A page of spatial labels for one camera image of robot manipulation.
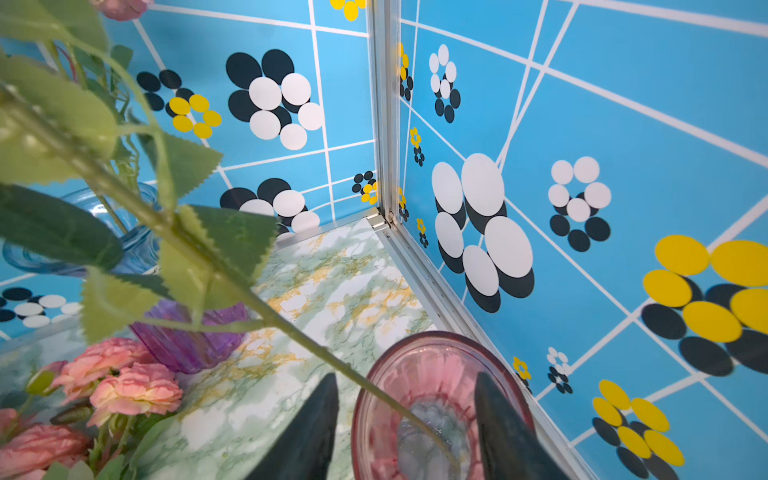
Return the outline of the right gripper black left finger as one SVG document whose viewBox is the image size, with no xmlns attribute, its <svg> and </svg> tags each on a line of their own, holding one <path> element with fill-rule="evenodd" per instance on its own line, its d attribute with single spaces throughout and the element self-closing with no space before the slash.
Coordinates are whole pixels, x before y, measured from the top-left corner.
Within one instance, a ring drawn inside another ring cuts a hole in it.
<svg viewBox="0 0 768 480">
<path fill-rule="evenodd" d="M 326 479 L 338 412 L 336 376 L 327 374 L 246 479 Z"/>
</svg>

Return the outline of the light pink rose stem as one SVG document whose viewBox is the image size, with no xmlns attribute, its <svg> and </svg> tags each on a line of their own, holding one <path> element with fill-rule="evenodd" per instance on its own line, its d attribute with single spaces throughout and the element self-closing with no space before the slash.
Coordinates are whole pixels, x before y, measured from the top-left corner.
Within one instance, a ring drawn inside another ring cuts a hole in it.
<svg viewBox="0 0 768 480">
<path fill-rule="evenodd" d="M 145 136 L 157 176 L 159 202 L 145 202 L 112 168 L 121 138 Z M 275 328 L 363 390 L 408 417 L 409 410 L 283 319 L 254 293 L 277 235 L 264 216 L 193 207 L 181 191 L 205 179 L 220 155 L 203 146 L 182 146 L 154 118 L 119 123 L 111 108 L 88 88 L 22 58 L 1 60 L 1 235 L 48 258 L 84 266 L 80 318 L 89 341 L 142 322 L 163 293 L 188 307 L 187 331 L 204 330 L 203 313 L 237 303 L 253 320 L 226 326 L 229 333 Z M 163 242 L 160 276 L 135 281 L 115 276 L 121 240 L 103 222 L 58 198 L 40 193 L 44 181 L 83 179 L 109 204 L 132 214 Z"/>
</svg>

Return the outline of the pink ribbed glass vase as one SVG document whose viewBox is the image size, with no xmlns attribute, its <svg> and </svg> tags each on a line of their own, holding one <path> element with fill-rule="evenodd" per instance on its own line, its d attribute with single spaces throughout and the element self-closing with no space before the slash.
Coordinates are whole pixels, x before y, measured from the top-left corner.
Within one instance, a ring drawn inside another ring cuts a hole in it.
<svg viewBox="0 0 768 480">
<path fill-rule="evenodd" d="M 426 331 L 390 347 L 368 379 L 430 426 L 456 464 L 413 422 L 370 392 L 360 392 L 352 426 L 352 469 L 357 479 L 481 479 L 484 476 L 474 392 L 490 375 L 522 417 L 534 426 L 518 382 L 481 344 L 456 333 Z"/>
</svg>

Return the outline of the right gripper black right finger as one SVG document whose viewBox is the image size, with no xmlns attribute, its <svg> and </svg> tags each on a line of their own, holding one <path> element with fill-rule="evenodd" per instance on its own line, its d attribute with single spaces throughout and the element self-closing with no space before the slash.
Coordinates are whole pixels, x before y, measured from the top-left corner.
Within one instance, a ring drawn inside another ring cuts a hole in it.
<svg viewBox="0 0 768 480">
<path fill-rule="evenodd" d="M 486 479 L 568 479 L 489 374 L 478 374 L 474 401 Z"/>
</svg>

